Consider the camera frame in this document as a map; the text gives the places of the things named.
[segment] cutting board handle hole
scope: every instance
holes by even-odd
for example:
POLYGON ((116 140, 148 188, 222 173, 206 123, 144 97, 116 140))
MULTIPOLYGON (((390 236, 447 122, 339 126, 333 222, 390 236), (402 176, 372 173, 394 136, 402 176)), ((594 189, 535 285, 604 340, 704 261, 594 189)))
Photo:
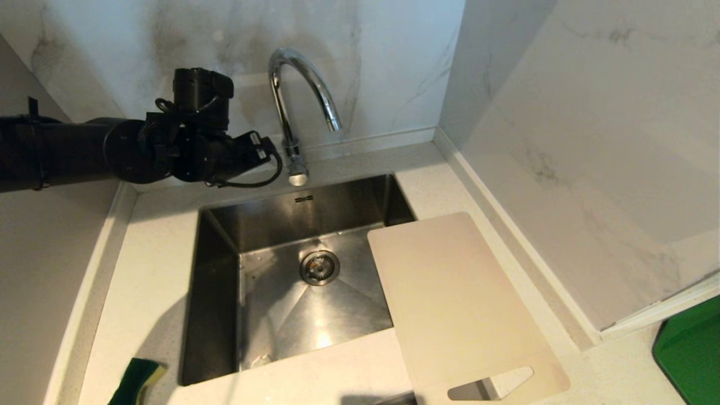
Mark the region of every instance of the cutting board handle hole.
POLYGON ((499 401, 523 385, 535 372, 532 367, 516 368, 448 390, 452 401, 499 401))

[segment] marble backsplash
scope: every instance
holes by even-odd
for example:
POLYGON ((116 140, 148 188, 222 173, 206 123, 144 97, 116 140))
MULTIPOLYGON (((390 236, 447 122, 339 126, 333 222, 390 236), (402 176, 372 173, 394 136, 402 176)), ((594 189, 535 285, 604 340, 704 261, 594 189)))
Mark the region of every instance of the marble backsplash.
POLYGON ((720 267, 719 118, 717 2, 473 1, 440 127, 603 328, 720 267))
POLYGON ((325 126, 288 69, 285 92, 305 146, 437 125, 464 1, 6 1, 0 34, 76 122, 143 118, 172 97, 178 67, 235 82, 230 131, 280 133, 267 79, 277 48, 319 69, 344 128, 325 126))

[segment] green object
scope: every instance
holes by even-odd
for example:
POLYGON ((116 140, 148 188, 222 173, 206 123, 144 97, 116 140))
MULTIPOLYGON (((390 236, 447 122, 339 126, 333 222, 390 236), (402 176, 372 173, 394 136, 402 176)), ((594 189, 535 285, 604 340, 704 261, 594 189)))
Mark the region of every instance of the green object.
POLYGON ((165 374, 165 367, 152 360, 133 358, 122 375, 109 405, 142 405, 148 387, 165 374))
POLYGON ((652 356, 686 403, 720 404, 720 296, 665 321, 652 356))

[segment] white cutting board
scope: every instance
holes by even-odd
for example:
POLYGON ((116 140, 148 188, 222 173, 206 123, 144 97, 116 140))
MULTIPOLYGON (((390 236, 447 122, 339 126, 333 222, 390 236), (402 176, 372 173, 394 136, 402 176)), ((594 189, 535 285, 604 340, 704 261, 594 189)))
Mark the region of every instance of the white cutting board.
POLYGON ((421 404, 530 404, 570 387, 538 326, 467 213, 370 231, 370 247, 421 404), (448 390, 529 366, 500 401, 448 390))

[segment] faucet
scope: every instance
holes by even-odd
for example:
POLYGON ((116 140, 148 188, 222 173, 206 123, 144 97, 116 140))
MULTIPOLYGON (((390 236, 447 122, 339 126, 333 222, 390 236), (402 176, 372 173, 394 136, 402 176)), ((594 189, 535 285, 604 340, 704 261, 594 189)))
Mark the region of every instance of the faucet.
POLYGON ((287 119, 287 107, 285 101, 282 99, 282 92, 280 90, 280 68, 286 64, 297 69, 312 88, 312 92, 315 93, 320 107, 323 109, 325 121, 328 122, 328 128, 333 131, 340 130, 342 125, 340 124, 340 117, 335 108, 333 98, 325 82, 323 82, 323 79, 320 77, 318 69, 296 50, 280 48, 273 52, 272 56, 270 56, 270 62, 268 63, 268 75, 270 78, 270 87, 272 87, 273 95, 275 96, 277 113, 280 116, 280 125, 282 126, 282 132, 284 134, 282 146, 287 156, 288 180, 290 184, 294 186, 302 186, 307 181, 308 171, 305 166, 305 161, 300 154, 300 140, 297 139, 297 136, 293 135, 292 129, 290 128, 290 122, 287 119))

